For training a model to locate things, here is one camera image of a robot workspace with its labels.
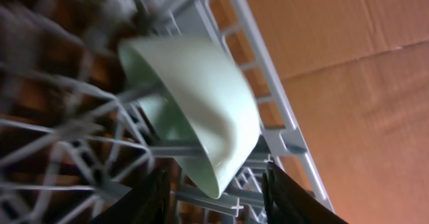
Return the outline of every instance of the dish rack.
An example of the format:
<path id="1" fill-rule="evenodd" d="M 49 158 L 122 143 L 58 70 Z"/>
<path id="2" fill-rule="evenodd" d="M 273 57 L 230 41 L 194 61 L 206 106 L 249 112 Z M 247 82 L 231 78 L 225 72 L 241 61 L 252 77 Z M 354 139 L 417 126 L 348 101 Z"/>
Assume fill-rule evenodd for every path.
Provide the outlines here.
<path id="1" fill-rule="evenodd" d="M 223 223 L 235 223 L 235 217 L 238 216 L 239 211 L 243 206 L 248 206 L 248 223 L 266 223 L 263 197 L 258 178 L 264 172 L 267 161 L 273 160 L 283 168 L 280 156 L 288 155 L 299 156 L 312 185 L 314 197 L 333 211 L 329 197 L 246 0 L 230 0 L 237 14 L 238 23 L 225 29 L 218 27 L 210 8 L 210 0 L 143 0 L 143 2 L 147 11 L 156 12 L 157 15 L 153 34 L 206 36 L 222 47 L 231 58 L 233 55 L 228 47 L 226 38 L 243 30 L 255 60 L 240 64 L 239 67 L 242 71 L 260 68 L 271 94 L 257 97 L 257 103 L 275 102 L 284 121 L 284 127 L 279 128 L 265 127 L 261 121 L 261 136 L 263 137 L 260 138 L 257 147 L 233 179 L 231 187 L 219 199 L 210 199 L 197 188 L 185 185 L 184 174 L 179 174 L 180 187 L 174 192 L 176 212 L 180 202 L 187 202 L 202 207 L 204 210 L 222 213 Z M 65 40 L 84 45 L 80 38 L 43 17 L 37 16 L 30 20 Z M 5 127 L 16 127 L 43 133 L 37 139 L 0 158 L 0 223 L 23 223 L 25 221 L 41 223 L 40 218 L 47 210 L 52 193 L 55 191 L 90 193 L 65 215 L 57 218 L 57 223 L 67 223 L 85 209 L 92 209 L 91 215 L 95 217 L 103 210 L 105 202 L 116 200 L 129 190 L 128 187 L 119 184 L 119 182 L 138 166 L 144 165 L 147 170 L 150 170 L 153 168 L 156 158 L 192 156 L 198 152 L 193 146 L 177 148 L 174 144 L 163 147 L 147 145 L 144 133 L 149 134 L 150 129 L 139 112 L 139 105 L 136 100 L 158 91 L 159 88 L 134 88 L 117 95 L 103 91 L 99 87 L 88 83 L 88 72 L 92 67 L 92 61 L 91 53 L 85 52 L 77 79 L 40 72 L 34 70 L 31 65 L 18 65 L 18 67 L 10 68 L 6 63 L 1 62 L 1 69 L 7 73 L 1 92 L 3 96 L 7 96 L 9 99 L 9 103 L 4 102 L 1 106 L 1 110 L 6 113 L 10 108 L 10 102 L 18 98 L 21 84 L 19 77 L 71 89 L 72 94 L 68 96 L 65 112 L 72 116 L 74 116 L 73 113 L 76 112 L 77 105 L 82 100 L 83 95 L 102 99 L 104 103 L 78 117 L 63 121 L 56 127 L 46 127 L 15 119 L 0 119 L 0 134 Z M 99 131 L 101 128 L 96 123 L 97 117 L 109 113 L 116 114 L 117 120 L 112 136 L 92 135 L 92 133 Z M 122 138 L 124 131 L 128 131 L 136 142 L 124 140 Z M 89 141 L 111 143 L 109 157 L 105 162 L 101 162 L 96 157 L 89 146 Z M 51 147 L 48 156 L 49 161 L 42 184 L 13 182 L 3 174 L 4 168 L 26 159 L 40 149 L 49 146 Z M 110 175 L 109 170 L 122 148 L 135 149 L 138 152 L 138 157 L 115 175 Z M 86 178 L 86 184 L 56 185 L 56 178 L 60 170 L 59 160 L 64 154 L 68 154 L 71 157 L 74 164 Z M 39 191 L 33 207 L 30 207 L 23 200 L 19 194 L 20 190 Z"/>

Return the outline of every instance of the dishwasher rack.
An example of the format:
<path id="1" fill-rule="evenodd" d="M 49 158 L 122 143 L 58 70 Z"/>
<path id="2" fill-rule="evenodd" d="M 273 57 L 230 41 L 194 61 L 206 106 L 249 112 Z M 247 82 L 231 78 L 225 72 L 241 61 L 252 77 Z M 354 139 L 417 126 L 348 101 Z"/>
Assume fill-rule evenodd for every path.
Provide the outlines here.
<path id="1" fill-rule="evenodd" d="M 257 97 L 257 103 L 275 102 L 284 121 L 284 127 L 276 129 L 265 128 L 261 121 L 261 135 L 265 141 L 258 143 L 256 149 L 232 181 L 230 188 L 226 190 L 226 193 L 220 199 L 210 199 L 197 188 L 184 185 L 184 175 L 181 174 L 181 187 L 174 192 L 176 200 L 192 203 L 206 210 L 218 211 L 223 214 L 223 223 L 234 223 L 239 210 L 246 205 L 249 206 L 249 223 L 265 223 L 263 197 L 257 177 L 261 176 L 267 161 L 273 160 L 283 168 L 280 156 L 297 155 L 300 157 L 312 185 L 315 198 L 326 208 L 333 211 L 329 197 L 246 0 L 230 0 L 239 23 L 225 30 L 219 29 L 209 1 L 144 0 L 144 5 L 148 11 L 156 12 L 157 19 L 154 31 L 157 34 L 197 34 L 207 36 L 220 45 L 231 57 L 232 54 L 227 45 L 226 37 L 239 30 L 244 30 L 255 60 L 239 66 L 242 71 L 253 68 L 261 69 L 271 94 Z M 81 46 L 86 44 L 80 38 L 43 16 L 28 13 L 23 18 L 65 40 Z M 180 148 L 177 148 L 174 142 L 163 147 L 148 146 L 146 144 L 142 133 L 148 133 L 149 130 L 144 119 L 139 114 L 137 100 L 156 91 L 161 91 L 162 86 L 152 88 L 137 87 L 118 95 L 113 95 L 87 83 L 88 71 L 93 66 L 93 56 L 89 51 L 84 53 L 81 63 L 82 67 L 78 78 L 73 79 L 34 70 L 31 62 L 20 62 L 18 60 L 14 62 L 16 67 L 12 68 L 8 67 L 5 62 L 0 62 L 0 69 L 7 73 L 4 80 L 5 87 L 3 87 L 1 94 L 7 96 L 9 102 L 3 103 L 0 109 L 6 113 L 10 108 L 10 104 L 18 98 L 21 77 L 72 89 L 72 94 L 69 96 L 66 106 L 66 112 L 71 116 L 74 116 L 76 106 L 83 95 L 106 101 L 96 109 L 88 111 L 84 115 L 73 117 L 71 120 L 53 128 L 10 119 L 0 119 L 0 134 L 5 126 L 44 133 L 42 137 L 0 158 L 0 223 L 21 223 L 23 221 L 41 223 L 41 216 L 48 208 L 48 203 L 54 191 L 84 191 L 92 193 L 75 208 L 67 212 L 66 215 L 59 218 L 57 223 L 67 223 L 87 208 L 92 208 L 92 216 L 95 217 L 102 211 L 104 202 L 116 200 L 129 190 L 126 186 L 118 184 L 118 182 L 123 180 L 136 167 L 145 163 L 146 168 L 150 170 L 154 165 L 155 158 L 192 156 L 195 153 L 194 145 L 181 145 Z M 115 125 L 113 136 L 100 137 L 92 135 L 92 133 L 101 128 L 100 125 L 95 123 L 95 119 L 112 112 L 117 114 L 117 124 Z M 137 143 L 122 139 L 121 136 L 125 130 L 131 133 Z M 111 152 L 106 162 L 102 163 L 97 159 L 88 144 L 89 141 L 109 142 L 112 144 Z M 42 185 L 16 183 L 4 177 L 2 169 L 48 146 L 51 146 L 52 149 L 50 150 L 49 164 L 46 168 L 46 175 Z M 110 176 L 108 174 L 109 170 L 117 159 L 121 148 L 135 148 L 136 151 L 139 151 L 140 156 L 134 162 L 125 166 L 119 173 Z M 59 172 L 58 161 L 64 154 L 71 156 L 73 162 L 88 180 L 88 185 L 55 185 Z M 19 190 L 39 191 L 33 207 L 29 207 L 20 197 Z"/>

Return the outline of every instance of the brown background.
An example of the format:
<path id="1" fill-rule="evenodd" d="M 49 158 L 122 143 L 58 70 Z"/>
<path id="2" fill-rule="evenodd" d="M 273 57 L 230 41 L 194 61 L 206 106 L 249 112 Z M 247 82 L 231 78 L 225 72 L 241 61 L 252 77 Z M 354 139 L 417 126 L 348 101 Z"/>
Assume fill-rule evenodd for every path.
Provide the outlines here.
<path id="1" fill-rule="evenodd" d="M 336 213 L 426 223 L 429 0 L 248 2 Z M 219 5 L 220 27 L 235 22 L 227 0 Z M 239 63 L 252 59 L 242 32 L 227 42 Z M 269 92 L 259 70 L 246 77 L 256 95 Z M 260 111 L 281 124 L 273 104 Z M 284 164 L 308 187 L 298 161 Z"/>

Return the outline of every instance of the cup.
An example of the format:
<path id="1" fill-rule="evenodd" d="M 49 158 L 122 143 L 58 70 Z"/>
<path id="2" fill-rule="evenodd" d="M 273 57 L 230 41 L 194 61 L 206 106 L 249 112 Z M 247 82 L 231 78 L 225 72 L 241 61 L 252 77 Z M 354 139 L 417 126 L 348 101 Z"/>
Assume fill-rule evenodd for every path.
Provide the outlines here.
<path id="1" fill-rule="evenodd" d="M 197 139 L 204 156 L 176 157 L 184 173 L 217 199 L 255 147 L 259 113 L 241 70 L 205 38 L 135 38 L 119 45 L 132 86 L 162 81 L 167 91 L 139 100 L 162 139 Z"/>

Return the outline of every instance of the plastic dish rack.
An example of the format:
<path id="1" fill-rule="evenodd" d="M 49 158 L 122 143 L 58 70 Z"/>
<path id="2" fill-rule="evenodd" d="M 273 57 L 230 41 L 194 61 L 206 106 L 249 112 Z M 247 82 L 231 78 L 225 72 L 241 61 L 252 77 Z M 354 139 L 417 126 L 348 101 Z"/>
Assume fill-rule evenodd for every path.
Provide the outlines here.
<path id="1" fill-rule="evenodd" d="M 205 210 L 222 213 L 223 223 L 236 223 L 235 217 L 243 206 L 248 206 L 247 223 L 266 223 L 266 216 L 263 210 L 263 197 L 261 194 L 258 176 L 261 176 L 266 167 L 266 162 L 273 160 L 282 167 L 280 156 L 298 155 L 306 171 L 306 175 L 312 185 L 315 198 L 325 207 L 332 210 L 329 197 L 319 177 L 312 156 L 302 137 L 300 127 L 296 121 L 288 98 L 283 90 L 273 62 L 268 54 L 256 22 L 246 0 L 230 0 L 239 23 L 225 30 L 218 28 L 215 17 L 209 6 L 210 0 L 149 0 L 147 7 L 156 8 L 161 13 L 161 19 L 156 24 L 158 34 L 194 34 L 211 38 L 219 44 L 225 52 L 231 56 L 231 52 L 226 43 L 226 37 L 239 30 L 244 30 L 247 39 L 253 50 L 255 60 L 246 64 L 240 64 L 243 71 L 260 68 L 271 94 L 258 97 L 258 104 L 274 101 L 284 121 L 284 126 L 278 129 L 264 128 L 261 123 L 261 135 L 264 137 L 266 145 L 257 146 L 249 159 L 237 173 L 231 183 L 232 188 L 221 196 L 220 199 L 210 199 L 202 194 L 197 188 L 183 184 L 183 174 L 181 174 L 181 184 L 174 193 L 176 196 L 176 211 L 179 202 L 187 202 L 204 208 Z M 38 23 L 44 28 L 61 36 L 65 40 L 83 44 L 82 40 L 66 32 L 60 27 L 50 24 L 49 21 L 39 19 Z M 148 133 L 147 125 L 139 114 L 137 99 L 148 95 L 157 89 L 131 89 L 118 95 L 100 90 L 87 83 L 88 68 L 91 66 L 91 57 L 86 53 L 83 57 L 83 66 L 79 72 L 78 79 L 65 76 L 50 75 L 38 72 L 30 68 L 9 69 L 13 74 L 7 75 L 3 95 L 10 99 L 16 98 L 19 92 L 19 83 L 12 75 L 20 75 L 34 80 L 48 82 L 59 87 L 73 89 L 70 95 L 67 111 L 72 111 L 75 105 L 81 100 L 82 95 L 90 95 L 106 100 L 105 104 L 92 111 L 86 112 L 80 117 L 66 121 L 53 128 L 41 125 L 32 125 L 10 119 L 0 119 L 0 133 L 5 126 L 30 129 L 44 133 L 42 137 L 30 142 L 22 148 L 3 156 L 0 159 L 0 223 L 41 223 L 40 217 L 48 208 L 51 194 L 54 191 L 88 191 L 92 194 L 79 203 L 75 208 L 67 212 L 66 215 L 58 218 L 57 223 L 67 223 L 85 209 L 92 209 L 92 216 L 98 215 L 102 211 L 103 203 L 107 200 L 117 199 L 124 195 L 128 187 L 118 184 L 136 167 L 146 163 L 146 168 L 150 170 L 155 158 L 173 158 L 174 156 L 191 156 L 195 153 L 193 147 L 181 147 L 177 149 L 174 145 L 170 147 L 148 146 L 142 132 Z M 94 119 L 109 112 L 116 112 L 118 124 L 112 137 L 98 137 L 90 133 L 99 130 L 99 125 Z M 128 142 L 121 138 L 124 129 L 131 133 L 139 142 Z M 88 141 L 110 142 L 112 144 L 109 158 L 105 163 L 101 163 L 92 152 Z M 12 182 L 4 177 L 2 169 L 14 162 L 27 158 L 36 151 L 56 143 L 50 151 L 49 164 L 46 168 L 42 185 L 23 184 Z M 119 154 L 120 146 L 128 146 L 138 149 L 141 152 L 134 162 L 125 166 L 118 174 L 109 176 L 109 168 Z M 83 173 L 88 181 L 88 185 L 79 186 L 56 186 L 58 175 L 58 160 L 67 152 L 78 169 Z M 34 207 L 29 207 L 18 194 L 19 190 L 38 190 Z"/>

